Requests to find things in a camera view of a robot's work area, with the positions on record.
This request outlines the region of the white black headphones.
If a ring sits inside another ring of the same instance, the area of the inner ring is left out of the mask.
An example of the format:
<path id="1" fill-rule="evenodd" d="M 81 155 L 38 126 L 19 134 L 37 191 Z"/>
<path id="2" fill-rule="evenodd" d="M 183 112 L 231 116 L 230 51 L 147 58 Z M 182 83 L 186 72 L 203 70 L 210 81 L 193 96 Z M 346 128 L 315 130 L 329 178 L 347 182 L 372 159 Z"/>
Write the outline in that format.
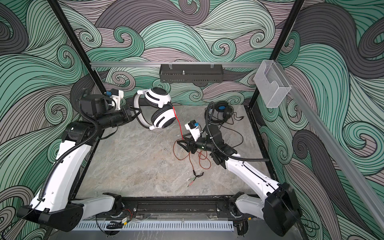
<path id="1" fill-rule="evenodd" d="M 141 110 L 139 103 L 141 96 L 144 96 L 144 100 L 147 104 L 157 109 L 151 117 L 151 122 L 148 122 L 143 114 L 139 113 Z M 138 111 L 135 110 L 139 124 L 150 131 L 167 128 L 176 120 L 176 114 L 174 106 L 171 103 L 170 94 L 165 89 L 159 87 L 138 90 L 133 98 L 133 106 L 135 109 L 139 109 Z"/>

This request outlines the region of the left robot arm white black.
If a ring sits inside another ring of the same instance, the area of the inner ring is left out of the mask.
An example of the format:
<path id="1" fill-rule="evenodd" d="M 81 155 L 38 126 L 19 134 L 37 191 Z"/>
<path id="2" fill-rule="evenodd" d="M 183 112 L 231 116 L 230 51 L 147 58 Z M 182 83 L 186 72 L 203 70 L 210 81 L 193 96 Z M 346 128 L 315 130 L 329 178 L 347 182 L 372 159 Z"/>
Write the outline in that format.
<path id="1" fill-rule="evenodd" d="M 70 232 L 80 221 L 101 213 L 119 217 L 124 209 L 122 196 L 105 193 L 99 197 L 70 201 L 71 188 L 82 162 L 99 140 L 103 130 L 132 122 L 134 108 L 121 106 L 124 93 L 112 89 L 103 95 L 82 95 L 78 112 L 82 121 L 70 123 L 62 134 L 56 160 L 31 203 L 20 207 L 17 217 Z"/>

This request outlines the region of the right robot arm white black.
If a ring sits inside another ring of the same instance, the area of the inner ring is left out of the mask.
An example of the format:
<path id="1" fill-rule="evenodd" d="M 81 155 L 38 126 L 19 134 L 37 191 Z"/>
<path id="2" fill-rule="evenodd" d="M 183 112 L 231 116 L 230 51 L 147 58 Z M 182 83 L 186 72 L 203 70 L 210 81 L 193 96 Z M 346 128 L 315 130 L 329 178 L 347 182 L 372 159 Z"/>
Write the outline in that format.
<path id="1" fill-rule="evenodd" d="M 218 166 L 235 174 L 257 195 L 249 196 L 238 192 L 230 198 L 229 208 L 233 216 L 251 215 L 257 217 L 278 236 L 283 237 L 300 221 L 302 210 L 294 188 L 288 183 L 279 183 L 253 167 L 253 159 L 242 158 L 238 152 L 222 138 L 217 125 L 211 124 L 215 104 L 209 103 L 205 111 L 205 124 L 200 129 L 195 120 L 188 122 L 185 128 L 190 132 L 177 143 L 186 152 L 195 154 L 197 150 L 210 152 Z"/>

